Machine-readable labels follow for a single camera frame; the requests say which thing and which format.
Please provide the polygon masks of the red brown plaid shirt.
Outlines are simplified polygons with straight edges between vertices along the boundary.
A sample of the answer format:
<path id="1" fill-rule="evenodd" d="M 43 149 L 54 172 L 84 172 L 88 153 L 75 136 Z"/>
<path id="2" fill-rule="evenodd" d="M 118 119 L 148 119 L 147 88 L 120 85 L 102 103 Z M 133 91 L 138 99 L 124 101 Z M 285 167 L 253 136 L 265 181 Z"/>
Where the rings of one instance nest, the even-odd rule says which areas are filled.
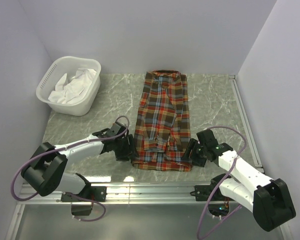
<path id="1" fill-rule="evenodd" d="M 188 81 L 175 70 L 147 72 L 137 111 L 134 144 L 136 169 L 189 172 L 183 160 L 191 139 Z"/>

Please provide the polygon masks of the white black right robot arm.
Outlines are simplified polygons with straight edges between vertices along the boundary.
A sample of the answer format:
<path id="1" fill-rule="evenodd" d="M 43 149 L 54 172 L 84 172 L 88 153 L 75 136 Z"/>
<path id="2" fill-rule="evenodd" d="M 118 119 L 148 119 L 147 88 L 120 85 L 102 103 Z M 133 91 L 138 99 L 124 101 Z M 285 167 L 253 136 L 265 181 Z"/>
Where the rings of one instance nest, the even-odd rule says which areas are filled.
<path id="1" fill-rule="evenodd" d="M 196 201 L 236 201 L 267 232 L 296 217 L 288 185 L 282 179 L 272 179 L 246 162 L 230 145 L 219 143 L 211 128 L 196 135 L 190 139 L 182 160 L 190 160 L 197 167 L 212 162 L 226 171 L 212 178 L 209 185 L 196 185 L 190 193 Z"/>

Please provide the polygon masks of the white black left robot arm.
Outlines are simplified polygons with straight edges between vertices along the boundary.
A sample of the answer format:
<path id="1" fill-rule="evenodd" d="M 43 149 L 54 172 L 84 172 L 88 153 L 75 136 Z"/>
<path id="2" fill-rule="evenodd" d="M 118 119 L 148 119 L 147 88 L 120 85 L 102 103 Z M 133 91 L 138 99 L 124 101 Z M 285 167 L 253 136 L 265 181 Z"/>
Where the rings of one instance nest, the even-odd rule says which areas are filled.
<path id="1" fill-rule="evenodd" d="M 42 197 L 60 191 L 86 201 L 91 195 L 91 183 L 80 173 L 66 173 L 66 168 L 77 161 L 108 152 L 114 152 L 117 161 L 133 161 L 139 156 L 133 135 L 118 121 L 111 128 L 69 144 L 42 143 L 32 156 L 34 160 L 22 168 L 20 175 Z"/>

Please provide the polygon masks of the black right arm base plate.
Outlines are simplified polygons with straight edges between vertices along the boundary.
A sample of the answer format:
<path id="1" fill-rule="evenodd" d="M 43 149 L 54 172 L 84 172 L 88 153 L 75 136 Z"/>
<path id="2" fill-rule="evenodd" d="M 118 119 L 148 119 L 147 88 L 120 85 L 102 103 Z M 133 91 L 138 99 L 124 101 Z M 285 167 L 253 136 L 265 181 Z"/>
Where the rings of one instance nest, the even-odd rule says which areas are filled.
<path id="1" fill-rule="evenodd" d="M 195 185 L 194 190 L 189 194 L 195 197 L 197 202 L 204 202 L 208 200 L 213 189 L 214 187 L 212 185 Z M 222 201 L 223 199 L 224 197 L 221 195 L 219 190 L 217 190 L 211 198 L 212 201 Z"/>

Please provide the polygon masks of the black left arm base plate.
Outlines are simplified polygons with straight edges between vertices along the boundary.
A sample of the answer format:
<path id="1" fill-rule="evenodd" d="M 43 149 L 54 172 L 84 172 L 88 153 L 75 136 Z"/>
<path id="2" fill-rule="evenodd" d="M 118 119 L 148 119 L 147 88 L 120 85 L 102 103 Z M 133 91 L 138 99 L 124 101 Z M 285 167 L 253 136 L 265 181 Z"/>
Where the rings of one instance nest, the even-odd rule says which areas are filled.
<path id="1" fill-rule="evenodd" d="M 89 201 L 105 202 L 106 195 L 107 195 L 106 186 L 87 185 L 78 194 L 69 193 L 69 192 L 62 194 L 60 200 L 61 202 L 89 202 Z"/>

